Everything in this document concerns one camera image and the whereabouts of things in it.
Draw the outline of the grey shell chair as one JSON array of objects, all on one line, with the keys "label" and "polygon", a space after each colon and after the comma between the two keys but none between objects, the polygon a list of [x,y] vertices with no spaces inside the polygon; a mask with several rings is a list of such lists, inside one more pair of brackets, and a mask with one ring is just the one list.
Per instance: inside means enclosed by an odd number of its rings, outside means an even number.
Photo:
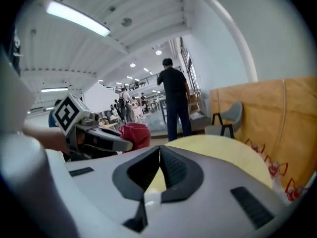
[{"label": "grey shell chair", "polygon": [[234,102],[229,110],[212,115],[211,125],[205,127],[205,134],[234,139],[234,133],[241,127],[242,115],[242,102]]}]

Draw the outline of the pink cloth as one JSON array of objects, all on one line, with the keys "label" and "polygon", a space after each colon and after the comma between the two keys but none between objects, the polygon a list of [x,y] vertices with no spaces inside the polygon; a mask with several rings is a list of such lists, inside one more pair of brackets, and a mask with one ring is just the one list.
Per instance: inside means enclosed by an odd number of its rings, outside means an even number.
[{"label": "pink cloth", "polygon": [[131,150],[123,151],[122,153],[150,146],[151,132],[145,124],[128,122],[120,126],[118,131],[121,133],[121,138],[131,141],[133,144]]}]

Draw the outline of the round wooden table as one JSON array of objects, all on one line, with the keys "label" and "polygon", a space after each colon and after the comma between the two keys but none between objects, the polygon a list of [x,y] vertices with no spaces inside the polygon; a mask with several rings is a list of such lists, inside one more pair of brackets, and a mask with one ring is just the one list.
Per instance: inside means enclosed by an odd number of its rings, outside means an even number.
[{"label": "round wooden table", "polygon": [[181,137],[171,142],[166,138],[151,139],[150,145],[166,145],[225,160],[272,189],[271,176],[264,160],[250,146],[238,140],[200,134]]}]

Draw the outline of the white wall pipe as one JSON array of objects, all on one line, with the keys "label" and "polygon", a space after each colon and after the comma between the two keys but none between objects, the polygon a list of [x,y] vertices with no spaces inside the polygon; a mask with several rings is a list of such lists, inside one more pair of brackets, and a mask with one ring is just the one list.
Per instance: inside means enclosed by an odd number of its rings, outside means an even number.
[{"label": "white wall pipe", "polygon": [[246,75],[249,82],[258,82],[256,66],[249,46],[239,29],[238,25],[218,0],[203,0],[218,15],[226,29],[234,40],[244,63]]}]

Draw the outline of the orange wrapped flat panel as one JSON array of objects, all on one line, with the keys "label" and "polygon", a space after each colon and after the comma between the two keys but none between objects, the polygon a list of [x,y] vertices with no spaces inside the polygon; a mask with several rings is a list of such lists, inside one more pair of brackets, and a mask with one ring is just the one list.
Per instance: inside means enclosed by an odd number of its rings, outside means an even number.
[{"label": "orange wrapped flat panel", "polygon": [[282,185],[305,186],[317,171],[317,76],[246,83],[210,90],[211,112],[243,104],[242,124],[235,133],[265,146],[274,162],[288,163]]}]

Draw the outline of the clear plastic bags red print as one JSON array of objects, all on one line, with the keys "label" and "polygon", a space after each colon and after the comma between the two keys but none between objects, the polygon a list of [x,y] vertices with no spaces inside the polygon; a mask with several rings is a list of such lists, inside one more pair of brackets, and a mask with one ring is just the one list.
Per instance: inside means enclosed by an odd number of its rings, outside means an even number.
[{"label": "clear plastic bags red print", "polygon": [[245,141],[245,144],[251,147],[263,160],[265,159],[265,144],[255,144],[249,138]]},{"label": "clear plastic bags red print", "polygon": [[272,190],[279,196],[285,205],[289,205],[301,198],[308,188],[296,186],[293,178],[288,181],[286,187],[283,187],[280,177],[275,177],[272,180]]}]

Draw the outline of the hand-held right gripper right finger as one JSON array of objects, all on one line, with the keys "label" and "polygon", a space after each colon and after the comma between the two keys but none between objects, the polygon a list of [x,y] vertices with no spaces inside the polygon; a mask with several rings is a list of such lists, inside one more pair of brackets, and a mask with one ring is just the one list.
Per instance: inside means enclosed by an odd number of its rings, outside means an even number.
[{"label": "hand-held right gripper right finger", "polygon": [[268,238],[294,212],[230,162],[175,147],[160,151],[167,188],[148,238]]}]

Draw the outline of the person's left forearm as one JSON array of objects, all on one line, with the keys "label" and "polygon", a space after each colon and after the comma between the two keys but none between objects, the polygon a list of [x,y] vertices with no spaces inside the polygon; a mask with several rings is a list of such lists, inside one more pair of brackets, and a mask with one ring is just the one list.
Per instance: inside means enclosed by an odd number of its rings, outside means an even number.
[{"label": "person's left forearm", "polygon": [[25,135],[37,139],[45,149],[61,151],[69,154],[65,135],[58,127],[40,127],[25,123],[22,127]]}]

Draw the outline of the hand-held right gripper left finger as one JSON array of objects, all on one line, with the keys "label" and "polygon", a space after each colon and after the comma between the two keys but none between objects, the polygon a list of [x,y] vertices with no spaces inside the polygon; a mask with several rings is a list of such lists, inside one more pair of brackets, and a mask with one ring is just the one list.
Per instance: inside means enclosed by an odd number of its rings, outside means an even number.
[{"label": "hand-held right gripper left finger", "polygon": [[22,134],[0,135],[0,177],[13,198],[51,238],[137,238],[124,226],[141,201],[125,199],[112,181],[115,168],[146,152],[66,163]]}]

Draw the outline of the long ceiling tube light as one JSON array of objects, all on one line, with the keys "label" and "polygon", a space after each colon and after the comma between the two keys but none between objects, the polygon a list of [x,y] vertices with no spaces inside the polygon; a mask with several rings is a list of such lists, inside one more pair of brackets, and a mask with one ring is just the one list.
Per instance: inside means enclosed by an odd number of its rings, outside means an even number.
[{"label": "long ceiling tube light", "polygon": [[103,26],[93,18],[57,1],[49,2],[46,6],[46,12],[87,28],[102,37],[106,37],[110,33],[110,30],[106,26]]},{"label": "long ceiling tube light", "polygon": [[43,88],[41,89],[41,93],[49,93],[49,92],[62,92],[68,91],[67,87],[60,87],[60,88]]}]

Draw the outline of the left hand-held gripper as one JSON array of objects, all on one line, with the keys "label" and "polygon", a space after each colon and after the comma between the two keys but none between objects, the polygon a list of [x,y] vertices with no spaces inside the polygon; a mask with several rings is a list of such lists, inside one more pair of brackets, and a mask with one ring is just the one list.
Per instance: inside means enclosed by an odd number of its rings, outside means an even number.
[{"label": "left hand-held gripper", "polygon": [[120,132],[99,126],[99,115],[70,92],[58,104],[53,117],[65,136],[70,154],[96,156],[100,150],[123,152],[134,146],[121,138]]}]

